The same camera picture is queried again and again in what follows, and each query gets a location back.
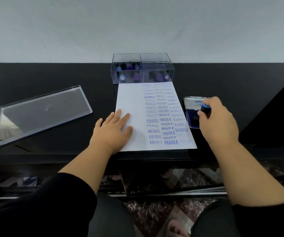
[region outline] desk surface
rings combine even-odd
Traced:
[[[237,120],[240,131],[284,87],[284,63],[177,63],[174,66],[173,84],[181,103],[184,96],[219,96]],[[76,85],[82,87],[92,114],[16,141],[1,148],[0,156],[4,159],[10,154],[22,158],[42,155],[49,162],[61,156],[69,161],[87,147],[95,122],[115,111],[117,99],[109,63],[0,63],[0,106]],[[199,130],[192,133],[198,149],[119,153],[113,159],[202,160],[201,153],[210,149]]]

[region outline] finger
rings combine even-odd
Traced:
[[[217,96],[214,96],[210,99],[204,99],[203,103],[210,106],[211,110],[218,109],[218,108],[221,108],[223,106],[222,102],[220,101],[220,99]]]
[[[130,113],[126,113],[126,115],[122,117],[121,120],[118,121],[120,129],[122,129],[125,126],[129,118],[130,118]]]
[[[94,127],[94,130],[99,129],[101,127],[101,124],[102,124],[102,118],[97,120],[97,122],[95,124],[95,127]]]
[[[114,117],[110,120],[110,123],[114,124],[118,122],[118,120],[120,120],[121,113],[122,113],[121,109],[118,109]]]
[[[111,119],[114,117],[114,112],[111,112],[110,115],[106,118],[106,120],[103,122],[103,125],[108,124]]]
[[[132,126],[128,126],[124,132],[123,132],[123,135],[125,136],[125,139],[126,141],[128,142],[131,135],[132,135],[132,132],[133,132],[133,127]]]
[[[208,117],[204,112],[198,111],[197,114],[199,116],[199,124],[205,123],[208,120]]]

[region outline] white paper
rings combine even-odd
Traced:
[[[117,109],[133,126],[121,151],[197,148],[172,82],[120,83]]]

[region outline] black pants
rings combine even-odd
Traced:
[[[133,220],[121,201],[98,194],[97,208],[89,223],[90,237],[135,237]],[[200,214],[191,237],[240,237],[229,201],[218,201]]]

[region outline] slipper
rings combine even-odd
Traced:
[[[188,237],[188,233],[178,220],[171,220],[167,225],[165,237]]]

